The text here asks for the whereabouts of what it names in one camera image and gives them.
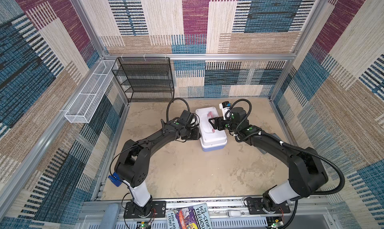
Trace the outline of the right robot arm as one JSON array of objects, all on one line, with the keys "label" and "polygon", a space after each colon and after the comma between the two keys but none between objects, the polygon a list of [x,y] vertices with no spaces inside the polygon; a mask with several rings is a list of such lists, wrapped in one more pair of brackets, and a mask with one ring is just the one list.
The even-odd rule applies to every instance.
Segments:
[{"label": "right robot arm", "polygon": [[[311,147],[306,149],[291,145],[276,136],[267,133],[262,128],[249,123],[251,110],[245,111],[236,104],[223,102],[220,104],[223,115],[209,117],[208,122],[214,130],[227,130],[235,137],[236,142],[246,143],[283,162],[289,171],[288,179],[281,185],[268,189],[261,199],[266,213],[275,212],[279,205],[286,201],[299,200],[312,195],[332,195],[340,192],[346,183],[342,170],[333,162],[320,156]],[[324,168],[329,165],[339,176],[339,184],[331,190],[320,191],[329,177]]]}]

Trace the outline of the white and blue toolbox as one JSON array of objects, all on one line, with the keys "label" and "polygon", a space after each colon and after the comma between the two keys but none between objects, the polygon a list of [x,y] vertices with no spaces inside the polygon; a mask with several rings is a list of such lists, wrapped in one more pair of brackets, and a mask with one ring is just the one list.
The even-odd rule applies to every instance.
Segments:
[{"label": "white and blue toolbox", "polygon": [[200,118],[199,130],[201,133],[200,143],[204,152],[223,149],[228,142],[225,131],[213,130],[209,123],[210,118],[218,117],[215,107],[196,109],[195,113]]}]

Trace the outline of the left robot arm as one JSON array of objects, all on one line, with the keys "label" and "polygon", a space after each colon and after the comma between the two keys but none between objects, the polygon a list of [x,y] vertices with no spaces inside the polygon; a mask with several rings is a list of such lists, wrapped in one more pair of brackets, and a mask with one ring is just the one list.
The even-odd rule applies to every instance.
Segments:
[{"label": "left robot arm", "polygon": [[[171,104],[177,100],[184,102],[187,109],[179,117],[170,119]],[[113,158],[116,164],[113,170],[110,169],[110,176],[125,184],[132,197],[125,207],[125,219],[147,218],[156,214],[153,197],[146,185],[151,157],[173,141],[185,143],[201,137],[198,128],[200,118],[191,112],[185,99],[174,98],[169,102],[166,119],[161,120],[162,128],[154,134],[142,140],[126,141],[122,151]]]}]

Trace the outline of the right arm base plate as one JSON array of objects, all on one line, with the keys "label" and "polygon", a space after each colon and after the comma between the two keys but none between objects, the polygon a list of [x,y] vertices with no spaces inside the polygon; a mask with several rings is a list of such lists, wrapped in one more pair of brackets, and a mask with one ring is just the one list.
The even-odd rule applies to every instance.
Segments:
[{"label": "right arm base plate", "polygon": [[289,214],[291,212],[287,202],[275,204],[269,199],[247,197],[243,203],[248,208],[250,215]]}]

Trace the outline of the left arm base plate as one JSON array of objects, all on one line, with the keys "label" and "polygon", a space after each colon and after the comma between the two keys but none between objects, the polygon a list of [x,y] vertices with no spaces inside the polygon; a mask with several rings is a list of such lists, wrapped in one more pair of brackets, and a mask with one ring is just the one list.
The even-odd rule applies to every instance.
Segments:
[{"label": "left arm base plate", "polygon": [[154,217],[164,218],[166,216],[166,201],[151,201],[143,207],[138,206],[133,201],[126,203],[124,219],[149,219]]}]

